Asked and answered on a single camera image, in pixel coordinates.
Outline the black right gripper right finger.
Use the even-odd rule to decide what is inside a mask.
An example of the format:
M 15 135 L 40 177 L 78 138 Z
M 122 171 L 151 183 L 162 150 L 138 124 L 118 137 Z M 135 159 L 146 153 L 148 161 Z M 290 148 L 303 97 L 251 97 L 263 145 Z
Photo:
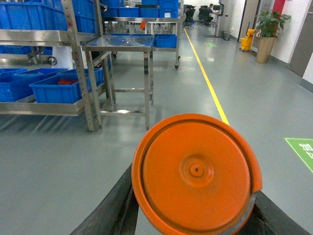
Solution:
M 255 204 L 242 235 L 308 235 L 302 228 L 273 203 L 262 191 L 256 192 Z

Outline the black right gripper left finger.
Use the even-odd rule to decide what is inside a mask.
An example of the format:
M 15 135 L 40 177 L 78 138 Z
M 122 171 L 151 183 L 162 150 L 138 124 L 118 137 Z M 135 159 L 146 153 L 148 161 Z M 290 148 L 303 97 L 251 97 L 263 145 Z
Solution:
M 134 235 L 139 205 L 131 178 L 130 165 L 96 209 L 72 235 Z

